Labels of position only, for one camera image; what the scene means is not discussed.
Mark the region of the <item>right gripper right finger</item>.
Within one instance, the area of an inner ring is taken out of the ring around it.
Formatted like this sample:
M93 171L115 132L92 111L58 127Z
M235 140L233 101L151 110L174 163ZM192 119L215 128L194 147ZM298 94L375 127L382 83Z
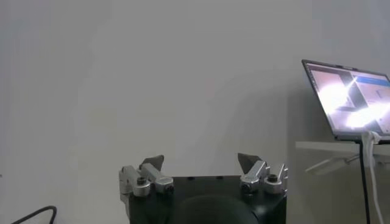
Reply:
M281 164L277 173L259 156L238 153L238 162L243 174L239 178L239 188L244 194L253 194L260 189L267 194L286 194L288 189L288 167Z

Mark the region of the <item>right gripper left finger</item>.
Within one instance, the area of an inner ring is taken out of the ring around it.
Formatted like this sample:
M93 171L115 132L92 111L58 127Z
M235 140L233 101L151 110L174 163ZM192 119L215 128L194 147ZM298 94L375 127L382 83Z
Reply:
M161 172L164 159L163 155L157 155L144 159L137 169L133 166L122 167L118 174L120 194L147 197L152 186L159 194L172 192L174 190L173 177Z

